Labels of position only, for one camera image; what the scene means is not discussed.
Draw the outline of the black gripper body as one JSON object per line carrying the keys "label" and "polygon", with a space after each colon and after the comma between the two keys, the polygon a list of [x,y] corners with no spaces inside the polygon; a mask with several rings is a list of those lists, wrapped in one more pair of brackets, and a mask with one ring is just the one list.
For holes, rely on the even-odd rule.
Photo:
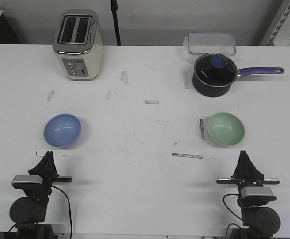
{"label": "black gripper body", "polygon": [[218,178],[216,183],[219,185],[236,185],[241,196],[244,187],[265,187],[265,185],[278,185],[280,181],[276,178],[248,181],[246,179]]}
{"label": "black gripper body", "polygon": [[43,177],[43,183],[42,185],[37,186],[29,186],[25,188],[25,194],[29,198],[33,199],[37,202],[46,202],[48,201],[49,196],[52,192],[52,184],[55,182],[60,183],[70,183],[72,182],[71,176],[59,176],[56,178],[50,178],[50,177]]}

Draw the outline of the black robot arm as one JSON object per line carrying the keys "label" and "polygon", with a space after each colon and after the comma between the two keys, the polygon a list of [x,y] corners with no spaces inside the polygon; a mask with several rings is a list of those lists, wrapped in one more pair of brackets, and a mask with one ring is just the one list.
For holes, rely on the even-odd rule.
{"label": "black robot arm", "polygon": [[25,196],[13,202],[10,219],[17,228],[16,239],[57,239],[51,224],[44,224],[52,189],[64,191],[54,183],[70,183],[72,177],[61,177],[56,170],[53,152],[47,151],[41,161],[27,175],[16,175],[11,185],[24,191]]}
{"label": "black robot arm", "polygon": [[278,185],[278,179],[266,179],[251,162],[246,151],[240,151],[237,166],[230,178],[218,178],[217,184],[236,185],[237,204],[243,228],[237,224],[226,239],[270,239],[281,227],[277,212],[266,204],[277,199],[269,185]]}

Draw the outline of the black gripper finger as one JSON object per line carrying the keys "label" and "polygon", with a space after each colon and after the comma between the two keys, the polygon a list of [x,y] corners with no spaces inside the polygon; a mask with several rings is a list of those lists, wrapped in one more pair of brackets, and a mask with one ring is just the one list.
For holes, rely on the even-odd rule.
{"label": "black gripper finger", "polygon": [[41,177],[59,177],[57,173],[53,151],[47,151],[41,161],[28,171],[30,175],[38,175]]}
{"label": "black gripper finger", "polygon": [[240,151],[237,166],[231,177],[233,179],[264,180],[264,175],[253,165],[245,150]]}

